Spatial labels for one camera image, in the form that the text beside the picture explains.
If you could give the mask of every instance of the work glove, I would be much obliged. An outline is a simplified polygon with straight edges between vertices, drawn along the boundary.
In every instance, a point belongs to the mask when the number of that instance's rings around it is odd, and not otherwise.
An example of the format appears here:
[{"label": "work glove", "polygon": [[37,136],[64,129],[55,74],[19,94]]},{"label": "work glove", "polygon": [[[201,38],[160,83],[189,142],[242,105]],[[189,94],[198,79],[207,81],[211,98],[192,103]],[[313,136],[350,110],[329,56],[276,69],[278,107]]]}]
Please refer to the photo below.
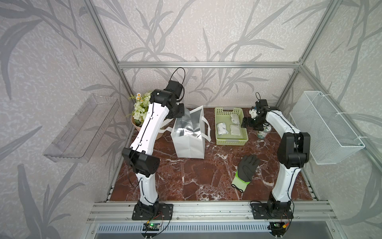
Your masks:
[{"label": "work glove", "polygon": [[255,174],[259,163],[260,160],[254,154],[244,156],[238,165],[232,186],[240,192],[244,192],[247,185],[252,181],[252,176]]}]

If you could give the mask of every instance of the leaf pattern wallpaper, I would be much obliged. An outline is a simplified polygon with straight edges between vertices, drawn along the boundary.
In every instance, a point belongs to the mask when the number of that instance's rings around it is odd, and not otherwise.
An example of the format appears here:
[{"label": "leaf pattern wallpaper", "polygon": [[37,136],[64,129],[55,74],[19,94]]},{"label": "leaf pattern wallpaper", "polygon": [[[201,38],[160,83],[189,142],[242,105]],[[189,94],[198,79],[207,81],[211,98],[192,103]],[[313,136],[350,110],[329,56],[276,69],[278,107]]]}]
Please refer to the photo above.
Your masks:
[{"label": "leaf pattern wallpaper", "polygon": [[[329,1],[95,0],[120,62],[296,61]],[[135,92],[163,88],[173,69],[125,69]],[[186,106],[277,101],[292,69],[186,69]]]},{"label": "leaf pattern wallpaper", "polygon": [[[79,238],[94,202],[106,199],[132,104],[83,11],[74,0],[0,2],[0,238]],[[120,108],[90,161],[44,157],[92,93]]]},{"label": "leaf pattern wallpaper", "polygon": [[[305,64],[379,149],[381,16],[381,0],[342,1]],[[284,114],[306,90],[314,89],[300,74],[281,104]],[[382,175],[363,151],[335,165],[311,160],[305,169],[316,194],[329,200],[349,239],[380,238]]]}]

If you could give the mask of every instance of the bag handle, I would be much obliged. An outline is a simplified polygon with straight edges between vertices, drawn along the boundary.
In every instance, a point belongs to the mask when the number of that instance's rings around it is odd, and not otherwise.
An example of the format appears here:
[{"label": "bag handle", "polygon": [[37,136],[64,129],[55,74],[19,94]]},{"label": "bag handle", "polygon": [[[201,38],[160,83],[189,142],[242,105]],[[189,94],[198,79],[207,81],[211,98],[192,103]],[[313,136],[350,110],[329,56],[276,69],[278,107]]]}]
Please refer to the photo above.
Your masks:
[{"label": "bag handle", "polygon": [[208,123],[207,119],[202,116],[202,121],[204,121],[208,125],[208,135],[205,135],[204,133],[201,133],[202,137],[207,139],[208,142],[211,142],[211,127],[210,124]]},{"label": "bag handle", "polygon": [[172,118],[172,119],[165,119],[160,127],[161,127],[161,128],[162,128],[162,127],[165,127],[166,124],[170,123],[173,119],[174,119],[174,118]]},{"label": "bag handle", "polygon": [[172,128],[169,126],[169,127],[165,128],[164,130],[161,130],[161,129],[160,129],[160,130],[158,131],[158,133],[164,133],[164,132],[166,132],[166,131],[170,131],[170,132],[171,132],[171,131],[172,131]]},{"label": "bag handle", "polygon": [[[162,125],[161,125],[160,127],[161,127],[161,128],[165,127],[166,124],[170,123],[173,119],[174,119],[174,118],[164,120],[163,123],[162,123]],[[171,127],[167,127],[167,128],[165,128],[165,129],[159,129],[158,133],[164,133],[164,132],[166,132],[167,130],[171,132],[171,131],[172,131],[172,128],[171,128]]]}]

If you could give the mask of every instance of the white mesh basket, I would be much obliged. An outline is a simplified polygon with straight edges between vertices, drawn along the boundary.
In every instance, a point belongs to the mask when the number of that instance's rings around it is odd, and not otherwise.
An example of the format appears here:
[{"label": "white mesh basket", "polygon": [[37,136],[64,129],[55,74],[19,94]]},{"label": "white mesh basket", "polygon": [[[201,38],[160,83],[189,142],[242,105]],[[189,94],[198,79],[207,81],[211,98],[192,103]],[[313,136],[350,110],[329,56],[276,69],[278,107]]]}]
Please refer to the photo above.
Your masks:
[{"label": "white mesh basket", "polygon": [[364,148],[364,143],[321,91],[304,91],[290,115],[311,136],[317,164],[336,164]]}]

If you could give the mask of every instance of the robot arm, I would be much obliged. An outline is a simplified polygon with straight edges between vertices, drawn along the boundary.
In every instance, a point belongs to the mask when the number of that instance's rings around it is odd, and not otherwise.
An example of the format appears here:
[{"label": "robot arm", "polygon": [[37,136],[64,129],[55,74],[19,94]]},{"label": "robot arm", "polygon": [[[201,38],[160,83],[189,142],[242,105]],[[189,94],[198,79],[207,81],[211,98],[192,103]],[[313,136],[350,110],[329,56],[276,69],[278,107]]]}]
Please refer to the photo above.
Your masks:
[{"label": "robot arm", "polygon": [[163,120],[184,116],[184,105],[179,104],[183,86],[170,80],[166,89],[151,93],[149,109],[138,136],[122,155],[138,178],[141,197],[137,203],[140,215],[151,218],[158,213],[159,199],[155,189],[155,172],[160,159],[152,156],[155,139]]},{"label": "robot arm", "polygon": [[304,164],[309,161],[310,135],[295,128],[277,107],[268,106],[267,100],[256,102],[255,118],[243,119],[242,127],[264,130],[264,124],[271,124],[281,137],[277,150],[280,162],[275,187],[269,195],[267,213],[271,216],[283,215],[289,211],[291,193],[296,177]]}]

